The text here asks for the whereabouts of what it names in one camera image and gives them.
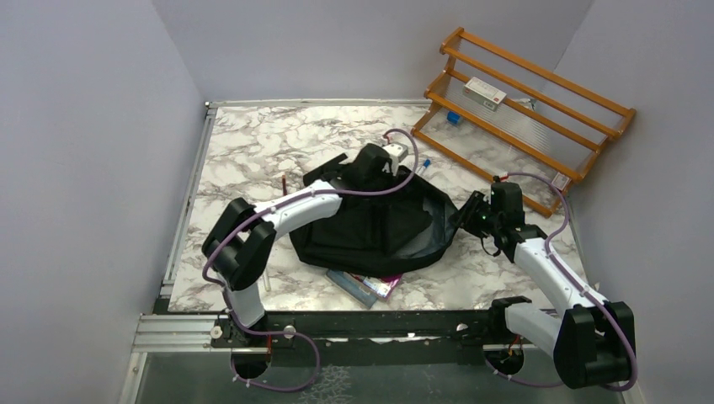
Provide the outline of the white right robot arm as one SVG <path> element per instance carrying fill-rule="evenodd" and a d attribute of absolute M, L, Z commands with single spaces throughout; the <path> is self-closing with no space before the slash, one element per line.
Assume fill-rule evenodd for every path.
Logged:
<path fill-rule="evenodd" d="M 489 194 L 475 191 L 456 216 L 475 237 L 491 237 L 515 266 L 527 273 L 551 302 L 552 316 L 523 296 L 495 300 L 488 310 L 488 336 L 499 343 L 533 343 L 552 359 L 558 385 L 601 385 L 623 391 L 637 378 L 634 314 L 624 302 L 606 299 L 560 258 L 539 226 L 525 222 L 520 186 L 497 180 Z"/>

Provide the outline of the black student bag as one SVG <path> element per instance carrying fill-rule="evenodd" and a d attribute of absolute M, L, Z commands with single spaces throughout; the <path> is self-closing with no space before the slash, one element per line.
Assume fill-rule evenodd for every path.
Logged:
<path fill-rule="evenodd" d="M 451 245 L 458 211 L 451 198 L 407 167 L 398 179 L 408 184 L 377 196 L 345 196 L 338 212 L 290 233 L 306 264 L 351 274 L 385 278 L 439 261 Z"/>

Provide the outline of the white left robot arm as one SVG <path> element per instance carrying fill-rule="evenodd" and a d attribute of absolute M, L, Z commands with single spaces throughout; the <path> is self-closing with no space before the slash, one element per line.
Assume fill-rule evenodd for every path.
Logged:
<path fill-rule="evenodd" d="M 304 189 L 269 202 L 232 200 L 209 232 L 201 251 L 232 309 L 232 333 L 254 345 L 264 337 L 265 309 L 258 279 L 274 242 L 290 232 L 334 216 L 345 196 L 382 196 L 405 186 L 396 179 L 408 148 L 399 143 L 367 144 L 349 162 L 341 154 L 305 175 Z"/>

